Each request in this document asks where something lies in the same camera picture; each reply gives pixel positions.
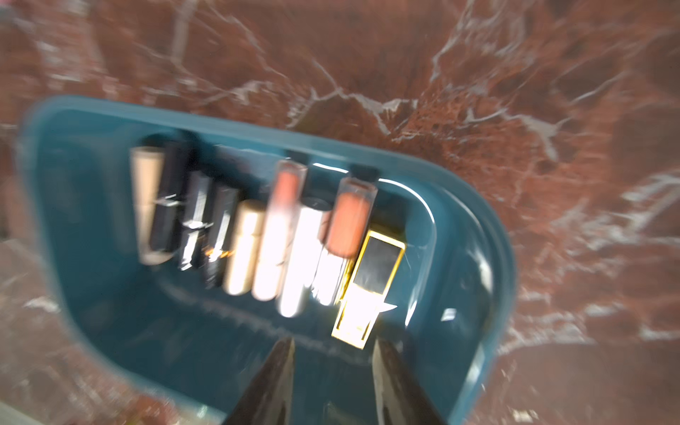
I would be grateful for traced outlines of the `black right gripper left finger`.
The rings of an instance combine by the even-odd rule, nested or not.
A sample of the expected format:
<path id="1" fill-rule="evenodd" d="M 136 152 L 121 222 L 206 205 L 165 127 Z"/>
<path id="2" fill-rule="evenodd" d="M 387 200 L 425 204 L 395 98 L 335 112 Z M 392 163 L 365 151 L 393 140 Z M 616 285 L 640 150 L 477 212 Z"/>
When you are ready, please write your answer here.
<path id="1" fill-rule="evenodd" d="M 221 424 L 290 424 L 294 371 L 295 342 L 282 338 Z"/>

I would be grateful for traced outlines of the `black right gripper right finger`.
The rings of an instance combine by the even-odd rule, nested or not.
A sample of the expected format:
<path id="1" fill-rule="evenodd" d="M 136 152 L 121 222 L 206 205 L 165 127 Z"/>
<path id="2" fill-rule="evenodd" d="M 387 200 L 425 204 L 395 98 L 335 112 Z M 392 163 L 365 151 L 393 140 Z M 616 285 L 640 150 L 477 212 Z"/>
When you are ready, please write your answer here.
<path id="1" fill-rule="evenodd" d="M 389 341 L 377 339 L 372 358 L 379 424 L 445 424 Z"/>

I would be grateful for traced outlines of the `teal plastic storage box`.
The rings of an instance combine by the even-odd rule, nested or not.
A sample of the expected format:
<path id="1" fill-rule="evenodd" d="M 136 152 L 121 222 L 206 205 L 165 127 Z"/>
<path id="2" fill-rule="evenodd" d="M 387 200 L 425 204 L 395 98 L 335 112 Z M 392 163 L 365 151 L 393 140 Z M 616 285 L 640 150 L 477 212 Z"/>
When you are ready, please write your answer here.
<path id="1" fill-rule="evenodd" d="M 235 412 L 286 352 L 283 417 L 378 423 L 398 361 L 463 423 L 513 309 L 499 217 L 450 171 L 88 97 L 32 108 L 19 165 L 70 328 L 136 383 Z"/>

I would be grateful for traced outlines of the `gold black lipstick tube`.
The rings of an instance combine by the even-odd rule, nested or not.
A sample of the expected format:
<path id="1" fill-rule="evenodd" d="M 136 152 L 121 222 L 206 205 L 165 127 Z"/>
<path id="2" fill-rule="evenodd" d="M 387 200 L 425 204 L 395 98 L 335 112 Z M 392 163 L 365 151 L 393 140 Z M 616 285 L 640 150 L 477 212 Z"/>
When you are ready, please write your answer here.
<path id="1" fill-rule="evenodd" d="M 370 228 L 340 299 L 331 336 L 364 349 L 395 279 L 407 245 L 397 235 Z"/>

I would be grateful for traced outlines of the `beige slim lipstick tube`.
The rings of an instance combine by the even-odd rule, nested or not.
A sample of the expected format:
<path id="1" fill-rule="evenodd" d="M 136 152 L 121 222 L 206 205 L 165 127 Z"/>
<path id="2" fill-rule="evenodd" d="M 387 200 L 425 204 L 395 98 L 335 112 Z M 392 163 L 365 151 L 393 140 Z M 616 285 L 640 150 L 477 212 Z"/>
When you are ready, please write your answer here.
<path id="1" fill-rule="evenodd" d="M 223 290 L 228 295 L 244 295 L 253 286 L 265 214 L 265 204 L 256 199 L 246 199 L 237 206 L 223 279 Z"/>

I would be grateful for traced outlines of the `pink clear lip gloss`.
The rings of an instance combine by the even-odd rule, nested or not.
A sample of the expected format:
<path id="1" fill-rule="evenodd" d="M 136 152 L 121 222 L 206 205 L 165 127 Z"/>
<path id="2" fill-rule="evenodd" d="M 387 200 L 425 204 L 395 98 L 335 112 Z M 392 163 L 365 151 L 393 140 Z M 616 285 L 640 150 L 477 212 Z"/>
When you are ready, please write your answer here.
<path id="1" fill-rule="evenodd" d="M 345 177 L 340 182 L 328 232 L 312 284 L 313 298 L 323 306 L 338 302 L 348 280 L 348 268 L 361 249 L 377 187 Z"/>

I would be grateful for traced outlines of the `silver grey lipstick tube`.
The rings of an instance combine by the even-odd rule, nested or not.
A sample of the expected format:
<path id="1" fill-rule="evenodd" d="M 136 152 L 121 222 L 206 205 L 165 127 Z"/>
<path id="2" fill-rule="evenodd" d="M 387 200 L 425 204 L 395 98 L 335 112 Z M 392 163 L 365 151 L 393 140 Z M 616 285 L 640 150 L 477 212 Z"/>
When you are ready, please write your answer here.
<path id="1" fill-rule="evenodd" d="M 285 318 L 301 314 L 309 299 L 331 211 L 330 203 L 320 198 L 299 202 L 283 285 L 276 299 L 277 311 Z"/>

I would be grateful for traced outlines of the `pale pink lipstick tube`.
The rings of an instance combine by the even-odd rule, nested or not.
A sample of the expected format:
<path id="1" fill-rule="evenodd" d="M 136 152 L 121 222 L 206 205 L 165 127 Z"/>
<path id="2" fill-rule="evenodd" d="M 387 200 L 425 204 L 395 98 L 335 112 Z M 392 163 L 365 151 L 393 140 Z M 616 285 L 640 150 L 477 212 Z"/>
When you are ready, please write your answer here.
<path id="1" fill-rule="evenodd" d="M 258 301 L 270 301 L 279 293 L 306 172 L 306 166 L 292 160 L 281 160 L 277 164 L 251 288 L 251 294 Z"/>

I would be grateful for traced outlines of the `beige nude lipstick tube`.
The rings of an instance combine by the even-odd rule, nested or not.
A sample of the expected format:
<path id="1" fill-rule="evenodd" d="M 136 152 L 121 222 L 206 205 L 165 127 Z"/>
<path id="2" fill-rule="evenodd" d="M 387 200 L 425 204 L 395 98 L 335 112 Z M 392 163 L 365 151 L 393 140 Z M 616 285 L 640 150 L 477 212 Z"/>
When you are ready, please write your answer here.
<path id="1" fill-rule="evenodd" d="M 159 147 L 138 146 L 130 150 L 137 249 L 140 262 L 147 266 L 156 266 L 172 258 L 171 253 L 152 251 L 150 247 L 155 201 L 164 159 L 164 152 Z"/>

